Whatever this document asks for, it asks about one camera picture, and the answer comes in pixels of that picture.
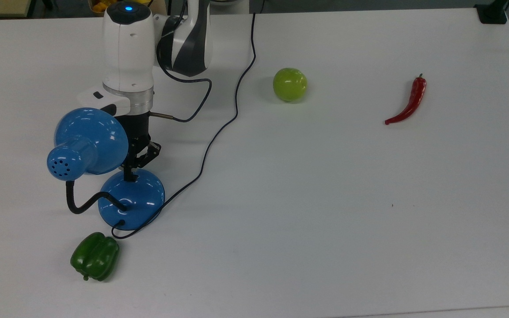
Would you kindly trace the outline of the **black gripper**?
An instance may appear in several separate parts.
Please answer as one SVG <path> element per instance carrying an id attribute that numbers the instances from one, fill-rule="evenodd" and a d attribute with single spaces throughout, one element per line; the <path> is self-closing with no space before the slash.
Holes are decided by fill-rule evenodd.
<path id="1" fill-rule="evenodd" d="M 150 141 L 149 117 L 149 113 L 117 116 L 117 121 L 125 129 L 129 140 L 129 148 L 123 162 L 123 181 L 125 182 L 135 182 L 138 179 L 138 175 L 133 172 L 135 159 L 136 167 L 144 168 L 160 154 L 161 145 Z M 135 149 L 144 150 L 145 147 L 147 151 L 136 157 Z"/>

